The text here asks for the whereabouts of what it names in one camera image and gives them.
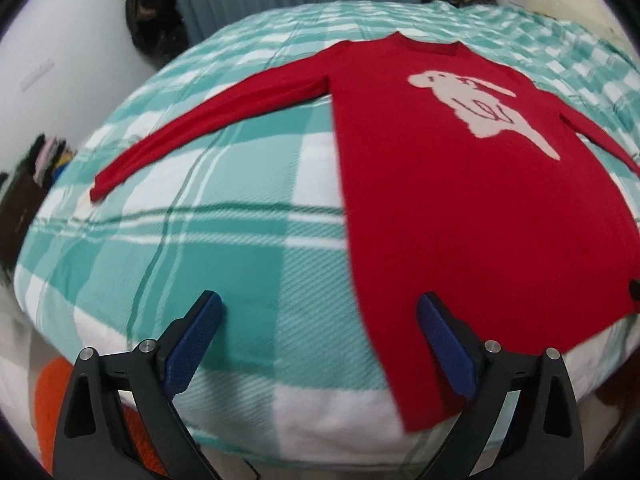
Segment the white wall switch plate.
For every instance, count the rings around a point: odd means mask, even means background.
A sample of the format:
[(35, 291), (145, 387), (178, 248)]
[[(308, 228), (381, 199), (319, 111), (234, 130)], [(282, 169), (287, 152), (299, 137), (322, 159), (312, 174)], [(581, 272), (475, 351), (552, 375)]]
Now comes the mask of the white wall switch plate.
[(48, 58), (43, 63), (38, 65), (36, 68), (31, 70), (26, 76), (24, 76), (18, 88), (22, 93), (25, 93), (30, 87), (40, 81), (44, 76), (50, 73), (51, 70), (54, 69), (54, 61), (52, 58)]

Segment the black clothes hanging on wall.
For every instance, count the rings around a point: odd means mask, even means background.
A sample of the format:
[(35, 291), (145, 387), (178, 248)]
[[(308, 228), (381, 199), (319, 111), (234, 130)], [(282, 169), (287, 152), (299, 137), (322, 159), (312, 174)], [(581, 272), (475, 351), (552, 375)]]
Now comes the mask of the black clothes hanging on wall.
[(125, 18), (132, 43), (156, 68), (189, 47), (177, 0), (126, 0)]

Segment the teal white plaid bed cover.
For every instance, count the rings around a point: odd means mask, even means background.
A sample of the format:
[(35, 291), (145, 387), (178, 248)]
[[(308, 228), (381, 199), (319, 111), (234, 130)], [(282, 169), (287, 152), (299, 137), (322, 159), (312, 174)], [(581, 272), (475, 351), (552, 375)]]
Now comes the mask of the teal white plaid bed cover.
[(195, 440), (296, 467), (396, 469), (449, 430), (407, 434), (360, 321), (328, 99), (204, 136), (102, 204), (94, 176), (168, 120), (251, 74), (391, 32), (462, 41), (639, 151), (639, 67), (582, 26), (504, 6), (337, 1), (244, 18), (187, 50), (96, 130), (53, 185), (14, 273), (66, 359), (158, 336), (204, 290), (224, 326), (175, 404)]

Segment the orange fuzzy trousers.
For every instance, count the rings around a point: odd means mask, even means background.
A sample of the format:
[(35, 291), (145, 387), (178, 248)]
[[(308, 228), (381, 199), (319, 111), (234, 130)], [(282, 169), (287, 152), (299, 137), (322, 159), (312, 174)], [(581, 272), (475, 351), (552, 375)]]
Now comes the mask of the orange fuzzy trousers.
[[(66, 390), (72, 373), (72, 364), (62, 356), (58, 356), (43, 367), (36, 381), (34, 397), (35, 430), (41, 461), (44, 469), (49, 474), (53, 474), (58, 420), (66, 399)], [(88, 434), (96, 430), (96, 421), (93, 417), (91, 403), (89, 399), (86, 399), (88, 392), (89, 388), (85, 379), (74, 389), (75, 397), (67, 413), (72, 421), (70, 426), (65, 429), (65, 433), (70, 438), (88, 436)], [(142, 461), (142, 465), (156, 474), (164, 476), (166, 470), (160, 462), (160, 458), (152, 445), (138, 412), (122, 404), (122, 416), (124, 416), (127, 434), (134, 445), (137, 456)]]

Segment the cream pillow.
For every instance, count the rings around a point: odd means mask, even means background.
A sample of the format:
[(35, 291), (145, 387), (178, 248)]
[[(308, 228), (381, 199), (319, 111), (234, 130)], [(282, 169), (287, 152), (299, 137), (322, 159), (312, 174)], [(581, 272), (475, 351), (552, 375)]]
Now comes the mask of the cream pillow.
[(524, 9), (557, 21), (571, 21), (635, 56), (620, 21), (603, 0), (524, 0)]

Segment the red sweater with white dog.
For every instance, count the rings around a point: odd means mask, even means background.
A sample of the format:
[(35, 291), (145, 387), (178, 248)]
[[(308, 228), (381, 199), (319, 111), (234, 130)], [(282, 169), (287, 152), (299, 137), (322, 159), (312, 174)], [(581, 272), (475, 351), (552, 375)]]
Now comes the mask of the red sweater with white dog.
[(406, 430), (460, 408), (416, 322), (426, 292), (528, 354), (573, 349), (638, 311), (639, 229), (594, 150), (637, 163), (588, 117), (460, 42), (396, 32), (263, 70), (128, 148), (90, 198), (199, 136), (320, 96), (357, 304)]

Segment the clothes pile on left box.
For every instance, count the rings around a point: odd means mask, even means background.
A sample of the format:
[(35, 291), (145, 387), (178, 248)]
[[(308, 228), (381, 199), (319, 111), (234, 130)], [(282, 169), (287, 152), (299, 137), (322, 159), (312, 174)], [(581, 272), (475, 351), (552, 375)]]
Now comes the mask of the clothes pile on left box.
[(41, 133), (12, 172), (1, 173), (1, 285), (13, 278), (25, 236), (55, 180), (76, 152)]

